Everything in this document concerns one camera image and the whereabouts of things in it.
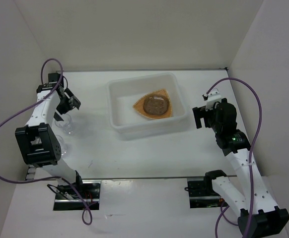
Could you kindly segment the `woven bamboo fan tray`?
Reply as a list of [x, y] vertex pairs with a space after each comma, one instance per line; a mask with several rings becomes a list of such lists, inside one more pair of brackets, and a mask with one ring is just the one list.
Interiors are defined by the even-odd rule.
[[[145, 100], [145, 97], [149, 96], [149, 95], [163, 95], [166, 96], [169, 99], [169, 108], [167, 110], [167, 112], [161, 116], [154, 116], [154, 115], [149, 115], [147, 114], [144, 110], [143, 110], [143, 103]], [[166, 91], [166, 89], [160, 89], [154, 92], [151, 92], [149, 94], [144, 95], [143, 97], [141, 97], [134, 105], [133, 105], [133, 109], [140, 114], [141, 116], [147, 118], [147, 119], [166, 119], [166, 118], [170, 118], [172, 117], [173, 114], [173, 110], [172, 110], [172, 103], [171, 103], [171, 99]]]

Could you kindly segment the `smoky glass plate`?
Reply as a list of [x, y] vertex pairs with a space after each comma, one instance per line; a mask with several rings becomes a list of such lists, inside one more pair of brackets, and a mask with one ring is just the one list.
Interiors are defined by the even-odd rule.
[[169, 99], [163, 95], [149, 95], [145, 97], [143, 110], [154, 116], [161, 116], [167, 112], [169, 108]]

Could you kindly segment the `translucent white plastic bin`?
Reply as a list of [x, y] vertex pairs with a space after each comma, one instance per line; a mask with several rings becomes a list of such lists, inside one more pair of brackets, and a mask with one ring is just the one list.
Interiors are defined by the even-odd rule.
[[[166, 89], [172, 103], [172, 117], [147, 119], [133, 105], [144, 95]], [[112, 128], [125, 138], [141, 138], [170, 133], [188, 116], [187, 103], [177, 78], [172, 73], [118, 79], [107, 84], [109, 121]]]

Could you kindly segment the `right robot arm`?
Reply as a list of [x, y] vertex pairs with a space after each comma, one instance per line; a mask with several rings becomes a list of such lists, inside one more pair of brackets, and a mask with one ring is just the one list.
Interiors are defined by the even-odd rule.
[[247, 238], [279, 234], [289, 221], [287, 209], [280, 208], [267, 190], [259, 173], [245, 133], [237, 129], [237, 111], [226, 99], [210, 107], [192, 109], [196, 127], [211, 128], [217, 145], [232, 165], [242, 191], [231, 184], [222, 170], [207, 172], [203, 189], [219, 194], [237, 216], [240, 232]]

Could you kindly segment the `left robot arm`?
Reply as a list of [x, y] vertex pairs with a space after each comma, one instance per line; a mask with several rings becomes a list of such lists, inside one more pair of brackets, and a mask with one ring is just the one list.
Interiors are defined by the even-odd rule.
[[55, 120], [63, 121], [69, 111], [79, 109], [81, 102], [64, 86], [64, 77], [57, 72], [48, 74], [48, 82], [39, 85], [36, 93], [38, 105], [25, 126], [15, 130], [23, 160], [56, 177], [62, 192], [79, 198], [84, 194], [81, 176], [62, 159], [61, 144], [51, 125]]

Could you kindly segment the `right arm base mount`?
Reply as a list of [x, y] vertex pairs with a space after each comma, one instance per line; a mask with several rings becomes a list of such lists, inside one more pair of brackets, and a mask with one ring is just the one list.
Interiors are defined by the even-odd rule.
[[204, 177], [187, 178], [184, 190], [189, 195], [190, 208], [220, 207], [224, 199], [213, 191]]

